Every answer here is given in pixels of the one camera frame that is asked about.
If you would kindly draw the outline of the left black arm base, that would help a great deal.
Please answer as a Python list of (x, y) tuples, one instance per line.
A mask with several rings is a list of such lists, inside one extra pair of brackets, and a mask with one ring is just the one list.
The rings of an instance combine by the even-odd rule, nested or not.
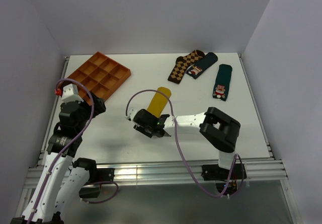
[(102, 184), (93, 185), (94, 182), (112, 182), (115, 176), (114, 168), (98, 168), (94, 178), (87, 182), (79, 191), (79, 197), (82, 199), (94, 199), (99, 197)]

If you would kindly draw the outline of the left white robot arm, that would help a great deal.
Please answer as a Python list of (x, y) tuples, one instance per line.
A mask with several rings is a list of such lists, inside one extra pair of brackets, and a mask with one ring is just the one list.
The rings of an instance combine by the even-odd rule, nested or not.
[(20, 217), (13, 218), (12, 223), (63, 223), (68, 200), (78, 194), (85, 183), (97, 180), (94, 160), (73, 160), (91, 120), (106, 111), (102, 98), (93, 92), (87, 96), (85, 100), (71, 88), (63, 91), (59, 121), (48, 141), (40, 180), (27, 208)]

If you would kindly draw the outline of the yellow sock with character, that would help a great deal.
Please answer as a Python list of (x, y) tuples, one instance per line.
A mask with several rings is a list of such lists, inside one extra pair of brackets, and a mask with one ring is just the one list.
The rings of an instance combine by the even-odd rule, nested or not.
[(165, 108), (168, 100), (172, 95), (170, 89), (165, 87), (159, 87), (154, 97), (152, 98), (150, 105), (147, 108), (147, 111), (153, 116), (159, 118), (162, 114), (163, 109)]

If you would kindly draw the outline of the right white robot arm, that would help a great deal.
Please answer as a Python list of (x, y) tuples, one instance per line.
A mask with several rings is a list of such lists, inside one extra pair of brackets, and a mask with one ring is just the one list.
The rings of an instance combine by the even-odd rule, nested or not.
[(134, 123), (135, 130), (149, 138), (175, 136), (175, 128), (177, 133), (201, 134), (218, 150), (219, 176), (227, 179), (235, 173), (232, 162), (240, 123), (219, 109), (209, 107), (199, 114), (156, 117), (145, 109), (130, 108), (127, 119)]

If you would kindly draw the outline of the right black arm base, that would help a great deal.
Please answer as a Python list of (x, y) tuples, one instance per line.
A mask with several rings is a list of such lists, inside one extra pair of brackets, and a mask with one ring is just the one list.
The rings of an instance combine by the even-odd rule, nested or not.
[[(226, 179), (228, 177), (229, 170), (220, 168), (218, 164), (202, 165), (202, 178), (204, 181), (219, 181), (216, 183), (216, 188), (218, 192), (221, 192), (226, 187)], [(231, 195), (237, 192), (238, 184), (237, 182), (242, 179), (247, 178), (247, 173), (245, 166), (238, 163), (235, 164), (232, 174), (230, 176), (230, 181), (226, 192), (224, 195)]]

